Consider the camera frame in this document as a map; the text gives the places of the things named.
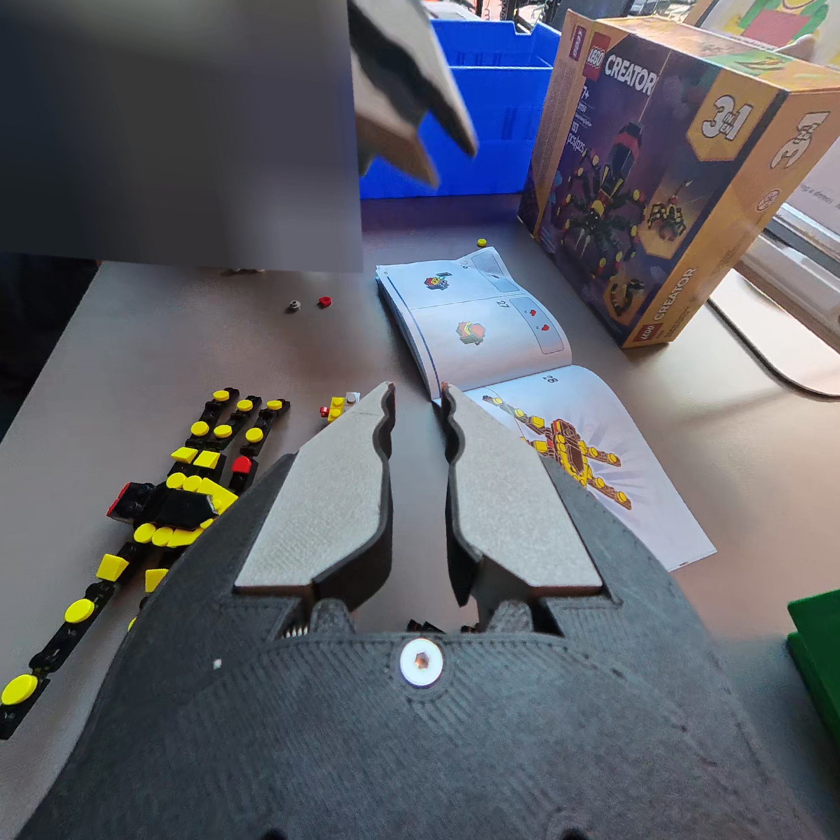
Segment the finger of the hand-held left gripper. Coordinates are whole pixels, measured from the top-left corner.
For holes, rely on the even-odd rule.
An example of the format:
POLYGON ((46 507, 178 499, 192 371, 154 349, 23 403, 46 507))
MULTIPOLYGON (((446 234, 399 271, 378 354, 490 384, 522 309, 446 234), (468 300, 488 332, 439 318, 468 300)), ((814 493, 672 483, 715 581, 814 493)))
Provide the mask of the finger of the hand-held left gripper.
POLYGON ((424 6, 349 1, 348 19, 350 49, 417 134, 430 113, 464 153, 475 156, 473 122, 424 6))
POLYGON ((372 162, 381 157, 418 181, 437 186, 438 173, 418 137, 417 126, 401 116, 368 78, 353 49, 351 76, 359 176, 366 175, 372 162))

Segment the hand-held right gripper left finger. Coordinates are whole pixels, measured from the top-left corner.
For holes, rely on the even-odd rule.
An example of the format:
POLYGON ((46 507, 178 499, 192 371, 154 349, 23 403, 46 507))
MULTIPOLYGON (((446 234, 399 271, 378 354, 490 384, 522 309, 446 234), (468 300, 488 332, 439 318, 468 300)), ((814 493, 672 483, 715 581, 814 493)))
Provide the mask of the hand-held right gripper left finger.
POLYGON ((234 583, 248 595, 372 598, 392 568, 389 458, 395 386, 384 381, 303 445, 234 583))

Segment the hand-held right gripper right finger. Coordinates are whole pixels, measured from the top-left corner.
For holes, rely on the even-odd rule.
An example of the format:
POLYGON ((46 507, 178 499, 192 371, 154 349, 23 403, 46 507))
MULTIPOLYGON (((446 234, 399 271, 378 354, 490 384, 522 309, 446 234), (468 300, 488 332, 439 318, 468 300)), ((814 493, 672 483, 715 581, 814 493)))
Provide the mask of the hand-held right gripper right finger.
POLYGON ((593 595, 602 578, 541 456, 442 384, 448 574, 459 605, 593 595))

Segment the blue plastic bin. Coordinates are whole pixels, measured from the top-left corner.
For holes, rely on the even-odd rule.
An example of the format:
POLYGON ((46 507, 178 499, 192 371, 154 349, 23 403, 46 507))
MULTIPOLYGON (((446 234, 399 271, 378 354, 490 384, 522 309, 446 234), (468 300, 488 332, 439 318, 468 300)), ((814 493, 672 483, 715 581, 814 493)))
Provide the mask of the blue plastic bin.
POLYGON ((439 176, 433 189, 378 158, 360 179, 363 200, 519 193, 526 180, 560 33, 536 24, 434 20, 432 26, 476 130, 470 158, 428 114, 419 136, 439 176))

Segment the black yellow lego spider model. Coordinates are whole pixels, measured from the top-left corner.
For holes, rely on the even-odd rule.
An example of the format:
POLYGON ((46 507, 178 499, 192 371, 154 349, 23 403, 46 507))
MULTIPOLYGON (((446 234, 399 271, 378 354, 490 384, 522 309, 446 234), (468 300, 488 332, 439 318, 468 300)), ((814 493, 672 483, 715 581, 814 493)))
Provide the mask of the black yellow lego spider model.
POLYGON ((142 606, 186 549, 250 487, 257 457, 289 409, 285 398, 263 402, 257 395, 241 397, 232 387, 215 391, 187 440, 171 454, 162 482, 129 482, 121 489, 108 517, 129 526, 131 535, 116 553, 102 556, 95 581, 68 605, 62 624, 29 660, 28 671, 3 687, 2 740, 14 735, 114 593, 154 560, 144 573, 142 606))

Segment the open lego instruction booklet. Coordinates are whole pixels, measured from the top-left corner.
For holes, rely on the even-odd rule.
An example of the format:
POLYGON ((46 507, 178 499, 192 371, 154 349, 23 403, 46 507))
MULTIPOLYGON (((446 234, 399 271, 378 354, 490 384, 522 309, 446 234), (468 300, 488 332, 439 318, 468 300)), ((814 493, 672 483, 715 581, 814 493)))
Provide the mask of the open lego instruction booklet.
POLYGON ((494 248, 378 266, 375 278, 433 402, 442 384, 456 385, 563 467, 668 571, 717 552, 626 408, 573 363, 556 318, 494 248))

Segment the yellow lego set box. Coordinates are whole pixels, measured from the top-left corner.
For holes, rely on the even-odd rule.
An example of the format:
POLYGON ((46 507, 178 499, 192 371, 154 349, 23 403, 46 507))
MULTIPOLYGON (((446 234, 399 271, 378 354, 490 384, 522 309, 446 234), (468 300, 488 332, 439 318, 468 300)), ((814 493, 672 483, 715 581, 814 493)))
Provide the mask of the yellow lego set box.
POLYGON ((570 10, 519 217, 620 346, 668 343, 838 131, 837 69, 570 10))

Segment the white flat stand base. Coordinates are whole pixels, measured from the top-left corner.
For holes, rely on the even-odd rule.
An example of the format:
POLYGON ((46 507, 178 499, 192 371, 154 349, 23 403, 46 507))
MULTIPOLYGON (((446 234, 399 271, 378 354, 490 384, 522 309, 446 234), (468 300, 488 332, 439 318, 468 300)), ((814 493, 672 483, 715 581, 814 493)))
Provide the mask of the white flat stand base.
POLYGON ((838 233, 783 204, 708 303, 780 380, 838 400, 838 233))

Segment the large green plastic bin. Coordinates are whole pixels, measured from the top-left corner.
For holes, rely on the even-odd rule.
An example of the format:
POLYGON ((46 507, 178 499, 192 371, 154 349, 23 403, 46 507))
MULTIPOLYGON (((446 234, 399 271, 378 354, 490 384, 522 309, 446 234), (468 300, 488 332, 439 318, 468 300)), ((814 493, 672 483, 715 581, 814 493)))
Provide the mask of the large green plastic bin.
POLYGON ((839 743, 839 590, 790 602, 786 643, 821 719, 839 743))

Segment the printed instruction poster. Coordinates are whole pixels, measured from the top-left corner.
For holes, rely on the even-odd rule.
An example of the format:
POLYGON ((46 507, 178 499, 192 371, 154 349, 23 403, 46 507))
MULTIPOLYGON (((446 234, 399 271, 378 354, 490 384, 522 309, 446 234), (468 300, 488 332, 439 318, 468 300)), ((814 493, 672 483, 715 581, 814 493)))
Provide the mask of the printed instruction poster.
POLYGON ((839 68, 838 1, 718 1, 697 25, 768 49, 814 38, 811 62, 839 68))

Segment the white text sheet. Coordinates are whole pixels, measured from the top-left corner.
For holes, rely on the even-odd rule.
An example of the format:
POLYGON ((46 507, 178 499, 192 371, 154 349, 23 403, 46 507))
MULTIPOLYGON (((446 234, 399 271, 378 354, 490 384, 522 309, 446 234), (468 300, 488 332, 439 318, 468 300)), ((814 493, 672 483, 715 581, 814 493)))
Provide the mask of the white text sheet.
POLYGON ((819 160, 786 203, 839 235, 839 140, 819 160))

